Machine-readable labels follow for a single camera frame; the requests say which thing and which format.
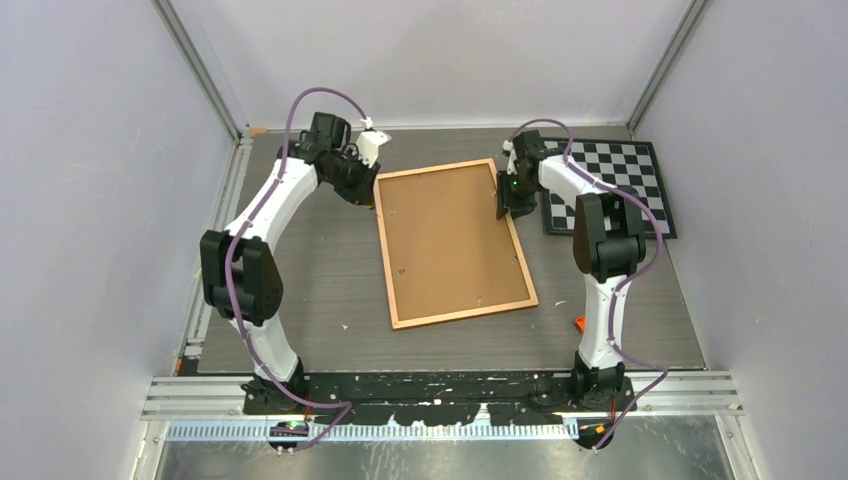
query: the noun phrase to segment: wooden frame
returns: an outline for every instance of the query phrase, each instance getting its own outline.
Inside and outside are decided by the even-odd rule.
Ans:
[[[383,268],[386,276],[386,288],[388,291],[389,298],[389,310],[391,314],[392,328],[403,329],[409,327],[417,327],[422,325],[429,325],[440,322],[447,322],[453,320],[460,320],[464,318],[477,317],[482,315],[489,315],[492,313],[505,312],[510,310],[518,310],[523,308],[531,308],[539,305],[539,300],[536,295],[535,287],[533,286],[533,280],[530,276],[530,271],[527,267],[527,260],[524,257],[524,252],[521,249],[521,243],[518,239],[518,234],[515,230],[515,224],[513,223],[512,217],[507,215],[505,217],[507,229],[509,231],[509,236],[512,241],[512,246],[514,248],[515,257],[513,261],[517,260],[520,264],[520,271],[523,277],[523,283],[526,287],[528,298],[522,299],[519,301],[512,301],[508,303],[500,303],[494,305],[481,306],[478,308],[465,309],[461,311],[454,311],[450,313],[436,314],[436,315],[428,315],[422,316],[418,318],[410,318],[410,319],[401,319],[398,315],[398,298],[396,296],[395,290],[395,280],[394,275],[395,268],[392,266],[391,258],[389,255],[389,244],[387,238],[387,227],[386,221],[384,219],[384,199],[381,195],[381,184],[385,184],[386,180],[405,177],[405,176],[418,176],[421,178],[422,174],[440,172],[445,170],[453,170],[453,169],[461,169],[465,167],[474,167],[479,165],[487,165],[489,170],[492,173],[492,185],[496,188],[497,185],[497,171],[495,169],[495,162],[493,159],[482,159],[482,160],[472,160],[467,162],[453,163],[448,165],[439,165],[434,167],[426,167],[419,168],[414,170],[405,170],[401,172],[392,172],[392,173],[384,173],[377,176],[376,181],[374,182],[374,199],[375,199],[375,208],[377,211],[377,224],[379,228],[380,234],[380,246],[382,250],[383,256]],[[492,208],[491,211],[492,219],[494,220],[495,210]],[[480,304],[480,298],[477,299],[477,304]]]

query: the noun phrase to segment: white background wall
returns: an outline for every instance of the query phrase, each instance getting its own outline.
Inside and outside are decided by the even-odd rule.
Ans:
[[[845,478],[848,4],[714,2],[638,135],[706,354],[774,478]]]
[[[627,121],[681,0],[179,0],[253,126],[303,89],[343,90],[383,126]],[[327,98],[310,111],[352,113]]]
[[[126,478],[232,146],[149,1],[4,2],[0,465]]]

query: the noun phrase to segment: gray floor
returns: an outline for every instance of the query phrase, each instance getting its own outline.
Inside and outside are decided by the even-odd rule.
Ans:
[[[571,441],[320,443],[277,457],[267,444],[166,442],[158,479],[733,478],[713,417],[627,418],[595,456]]]
[[[574,130],[577,138],[628,139],[621,127]],[[490,157],[502,166],[501,144],[510,132],[390,133],[392,142],[380,151],[384,172]],[[256,137],[240,210],[267,178],[281,138],[278,133]],[[275,252],[285,285],[280,313],[289,341],[308,371],[570,368],[580,342],[571,322],[583,313],[585,295],[571,238],[544,234],[538,211],[516,225],[538,308],[393,331],[374,212],[348,205],[322,185],[294,215]],[[649,240],[649,256],[653,248]],[[630,292],[624,348],[672,368],[702,368],[669,258],[634,282]],[[214,313],[199,369],[252,370],[237,332]]]

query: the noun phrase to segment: framed cork board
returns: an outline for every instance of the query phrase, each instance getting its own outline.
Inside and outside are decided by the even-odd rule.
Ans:
[[[495,218],[495,178],[492,159],[377,176],[392,328],[539,305],[512,217]]]

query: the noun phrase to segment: chessboard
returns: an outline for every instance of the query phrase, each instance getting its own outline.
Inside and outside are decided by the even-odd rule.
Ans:
[[[566,140],[546,138],[545,146],[562,152]],[[571,145],[571,155],[589,173],[604,182],[636,189],[642,203],[651,209],[662,230],[663,238],[677,238],[671,208],[668,203],[657,156],[650,142],[620,142],[609,140],[578,140]],[[545,231],[553,235],[574,232],[574,210],[558,195],[542,192],[542,218]],[[645,235],[656,238],[648,216],[642,213]]]

